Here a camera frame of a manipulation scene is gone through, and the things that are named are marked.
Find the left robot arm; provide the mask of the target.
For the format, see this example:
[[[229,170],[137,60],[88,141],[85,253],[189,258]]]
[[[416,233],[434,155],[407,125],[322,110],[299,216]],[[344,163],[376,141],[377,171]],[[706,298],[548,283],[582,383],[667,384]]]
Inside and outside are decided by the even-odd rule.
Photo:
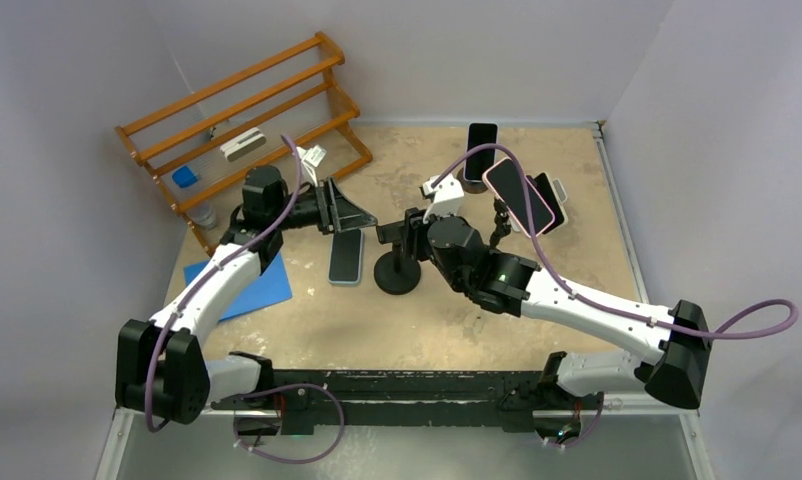
[[[314,226],[328,235],[376,223],[332,177],[300,192],[288,187],[275,166],[251,169],[242,186],[242,203],[202,271],[150,319],[129,320],[120,329],[117,405],[141,412],[149,421],[183,425],[228,397],[237,396],[252,409],[269,405],[275,382],[262,373],[269,360],[232,353],[209,361],[203,344],[235,299],[273,263],[284,231]]]

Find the black phone stand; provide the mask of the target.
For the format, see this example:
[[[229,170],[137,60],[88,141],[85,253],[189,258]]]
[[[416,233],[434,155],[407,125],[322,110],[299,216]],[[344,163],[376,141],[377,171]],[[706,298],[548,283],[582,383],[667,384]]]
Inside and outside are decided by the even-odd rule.
[[[490,234],[488,246],[496,249],[501,240],[512,232],[512,226],[509,209],[503,201],[495,198],[493,208],[495,211],[494,228]]]
[[[414,290],[421,279],[421,268],[416,260],[398,260],[400,244],[390,245],[391,250],[381,255],[373,269],[377,286],[390,295],[405,295]]]

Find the light blue case phone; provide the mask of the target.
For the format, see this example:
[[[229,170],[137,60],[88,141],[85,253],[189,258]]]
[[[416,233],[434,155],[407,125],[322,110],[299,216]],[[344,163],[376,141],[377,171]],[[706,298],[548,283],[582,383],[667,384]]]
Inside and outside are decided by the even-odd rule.
[[[362,277],[364,234],[361,230],[336,233],[332,237],[328,281],[332,285],[358,285]]]

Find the pink case phone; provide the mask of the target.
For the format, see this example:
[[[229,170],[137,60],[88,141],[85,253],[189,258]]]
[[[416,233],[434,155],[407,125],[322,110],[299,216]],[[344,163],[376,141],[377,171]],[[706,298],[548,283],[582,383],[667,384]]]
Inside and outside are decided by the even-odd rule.
[[[555,224],[552,207],[526,177],[520,176],[511,159],[496,162],[482,174],[482,180],[506,205],[511,220],[526,236],[539,236]]]

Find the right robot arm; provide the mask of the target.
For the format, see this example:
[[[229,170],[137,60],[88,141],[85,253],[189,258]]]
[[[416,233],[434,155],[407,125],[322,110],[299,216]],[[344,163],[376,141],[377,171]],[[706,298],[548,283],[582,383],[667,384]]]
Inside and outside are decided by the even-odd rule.
[[[376,233],[392,247],[374,269],[387,293],[411,292],[421,263],[429,261],[453,291],[485,311],[551,321],[615,345],[611,352],[551,355],[538,381],[546,404],[561,407],[574,397],[643,390],[672,407],[700,407],[712,343],[704,336],[707,322],[699,305],[651,305],[555,279],[531,259],[489,247],[459,216],[426,221],[422,210],[412,208],[403,220],[377,226]]]

